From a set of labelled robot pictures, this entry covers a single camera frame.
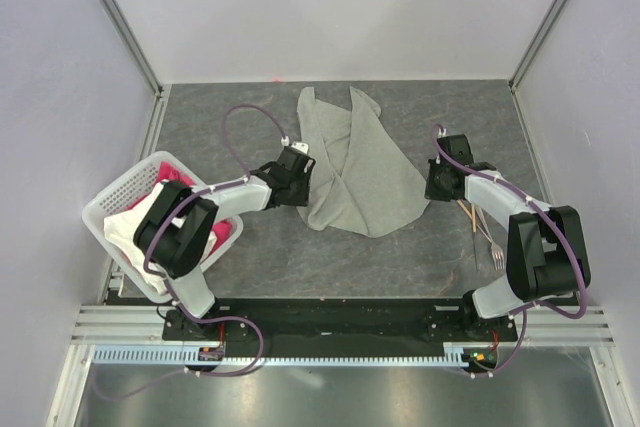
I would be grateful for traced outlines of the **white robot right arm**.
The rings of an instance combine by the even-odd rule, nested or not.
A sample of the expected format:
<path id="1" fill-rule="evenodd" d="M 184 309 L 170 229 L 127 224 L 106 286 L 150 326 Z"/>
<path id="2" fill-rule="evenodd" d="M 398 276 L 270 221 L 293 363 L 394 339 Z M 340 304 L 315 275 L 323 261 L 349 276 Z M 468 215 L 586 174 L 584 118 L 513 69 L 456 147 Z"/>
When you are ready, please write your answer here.
<path id="1" fill-rule="evenodd" d="M 448 135 L 436 124 L 431 139 L 437 156 L 429 160 L 425 197 L 466 201 L 507 232 L 505 274 L 466 293 L 458 328 L 467 339 L 483 339 L 494 319 L 537 306 L 568 319 L 588 307 L 591 272 L 579 213 L 570 206 L 539 201 L 508 182 L 487 162 L 476 162 L 467 137 Z"/>

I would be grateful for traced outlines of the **grey-green cloth napkin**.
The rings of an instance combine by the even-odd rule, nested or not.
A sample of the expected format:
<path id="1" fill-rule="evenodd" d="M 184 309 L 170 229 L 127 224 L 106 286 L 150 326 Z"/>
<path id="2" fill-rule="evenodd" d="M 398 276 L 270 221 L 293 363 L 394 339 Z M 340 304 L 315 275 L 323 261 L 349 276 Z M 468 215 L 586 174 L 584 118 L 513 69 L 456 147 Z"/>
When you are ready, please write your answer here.
<path id="1" fill-rule="evenodd" d="M 422 216 L 429 201 L 426 180 L 380 122 L 380 105 L 349 89 L 346 110 L 304 88 L 297 102 L 301 140 L 315 159 L 306 225 L 336 228 L 369 238 L 388 235 Z"/>

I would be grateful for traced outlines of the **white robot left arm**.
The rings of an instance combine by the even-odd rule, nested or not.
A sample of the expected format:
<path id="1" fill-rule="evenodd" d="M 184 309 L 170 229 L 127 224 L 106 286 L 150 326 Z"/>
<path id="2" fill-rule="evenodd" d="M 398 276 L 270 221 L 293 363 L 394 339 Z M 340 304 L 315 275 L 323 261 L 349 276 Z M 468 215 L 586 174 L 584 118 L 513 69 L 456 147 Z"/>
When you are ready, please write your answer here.
<path id="1" fill-rule="evenodd" d="M 163 281 L 196 339 L 211 339 L 220 325 L 211 310 L 215 296 L 200 267 L 214 224 L 248 212 L 307 206 L 314 166 L 308 145 L 295 142 L 245 178 L 201 188 L 179 181 L 163 185 L 133 244 L 144 254 L 144 271 Z"/>

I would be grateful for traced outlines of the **wooden-handled chopstick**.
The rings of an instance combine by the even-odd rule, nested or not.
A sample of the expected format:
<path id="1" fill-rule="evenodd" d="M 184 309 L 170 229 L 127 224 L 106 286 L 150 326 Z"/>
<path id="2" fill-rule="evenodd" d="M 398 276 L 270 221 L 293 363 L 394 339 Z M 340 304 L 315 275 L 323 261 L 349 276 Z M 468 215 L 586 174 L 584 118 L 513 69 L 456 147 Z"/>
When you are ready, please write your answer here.
<path id="1" fill-rule="evenodd" d="M 456 203 L 462 209 L 462 211 L 467 215 L 467 217 L 470 219 L 472 224 L 472 230 L 475 231 L 477 222 L 476 222 L 476 215 L 475 215 L 474 209 L 472 207 L 468 207 L 465 204 L 465 202 L 462 200 L 457 200 Z"/>
<path id="2" fill-rule="evenodd" d="M 472 223 L 472 239 L 473 239 L 473 253 L 474 253 L 474 263 L 476 271 L 480 270 L 479 261 L 478 261 L 478 250 L 477 250 L 477 218 L 476 218 L 476 209 L 473 203 L 470 203 L 471 207 L 471 223 Z"/>

